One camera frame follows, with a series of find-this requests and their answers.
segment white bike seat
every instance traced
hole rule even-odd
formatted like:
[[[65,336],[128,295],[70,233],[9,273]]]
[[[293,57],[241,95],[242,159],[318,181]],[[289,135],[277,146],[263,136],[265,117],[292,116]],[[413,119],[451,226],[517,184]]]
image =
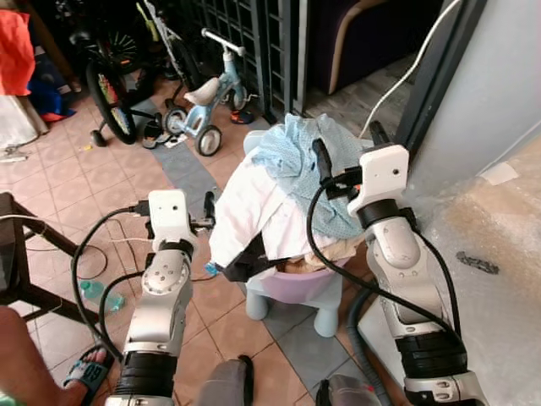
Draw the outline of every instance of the white bike seat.
[[[220,87],[220,80],[218,80],[218,78],[212,78],[207,80],[206,83],[196,91],[186,93],[184,98],[190,103],[206,106],[212,103],[212,100],[218,91],[218,87]]]

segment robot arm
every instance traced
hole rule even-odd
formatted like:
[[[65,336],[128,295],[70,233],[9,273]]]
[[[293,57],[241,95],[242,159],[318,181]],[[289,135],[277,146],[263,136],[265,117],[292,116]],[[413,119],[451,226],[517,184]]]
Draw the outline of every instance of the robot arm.
[[[314,142],[321,184],[329,199],[348,197],[347,211],[366,230],[368,264],[380,288],[449,324],[429,275],[428,248],[396,204],[406,188],[408,151],[393,145],[379,123],[371,129],[376,146],[364,152],[359,167],[335,178],[325,145]],[[467,352],[457,335],[406,306],[383,297],[380,301],[402,356],[404,389],[411,403],[489,405],[475,373],[467,369]]]
[[[214,195],[205,196],[205,218],[190,221],[182,190],[149,194],[155,252],[142,277],[142,294],[124,345],[117,386],[106,406],[173,406],[173,376],[192,298],[190,267],[196,232],[214,226]]]

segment blue bottle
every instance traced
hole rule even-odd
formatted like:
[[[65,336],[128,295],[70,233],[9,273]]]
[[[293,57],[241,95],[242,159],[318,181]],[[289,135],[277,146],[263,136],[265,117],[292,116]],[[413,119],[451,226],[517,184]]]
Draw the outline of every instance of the blue bottle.
[[[86,300],[95,303],[97,306],[100,305],[101,296],[105,290],[103,283],[99,281],[82,281],[79,286],[81,294]],[[119,311],[124,306],[124,301],[122,295],[109,292],[105,302],[105,312]]]

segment gray hose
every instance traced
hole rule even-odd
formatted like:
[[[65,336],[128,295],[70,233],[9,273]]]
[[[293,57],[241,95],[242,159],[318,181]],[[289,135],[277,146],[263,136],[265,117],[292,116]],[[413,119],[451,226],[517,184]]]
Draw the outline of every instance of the gray hose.
[[[370,385],[374,387],[374,392],[378,396],[380,403],[382,406],[392,406],[392,401],[389,398],[389,394],[387,393],[383,382],[374,370],[372,364],[370,364],[370,361],[364,352],[368,347],[368,344],[361,337],[357,329],[359,314],[361,313],[364,303],[366,303],[366,300],[368,300],[371,294],[372,293],[368,289],[361,288],[361,290],[358,291],[357,296],[355,296],[355,299],[353,299],[347,315],[347,336],[349,337],[349,342],[353,346],[355,358],[361,366],[361,370],[368,378]]]

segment light blue cloth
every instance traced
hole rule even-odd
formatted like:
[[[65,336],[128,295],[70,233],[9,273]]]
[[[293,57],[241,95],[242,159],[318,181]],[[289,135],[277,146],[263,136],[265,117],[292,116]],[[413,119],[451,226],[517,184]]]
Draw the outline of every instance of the light blue cloth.
[[[263,136],[259,151],[252,157],[263,165],[278,186],[292,197],[304,214],[320,186],[320,171],[312,150],[312,142],[323,139],[336,176],[346,167],[358,165],[363,147],[349,131],[323,114],[317,118],[301,118],[288,114],[285,124],[269,129]],[[357,218],[347,214],[347,199],[328,201],[320,197],[314,211],[313,227],[317,233],[336,239],[357,237],[363,231]]]

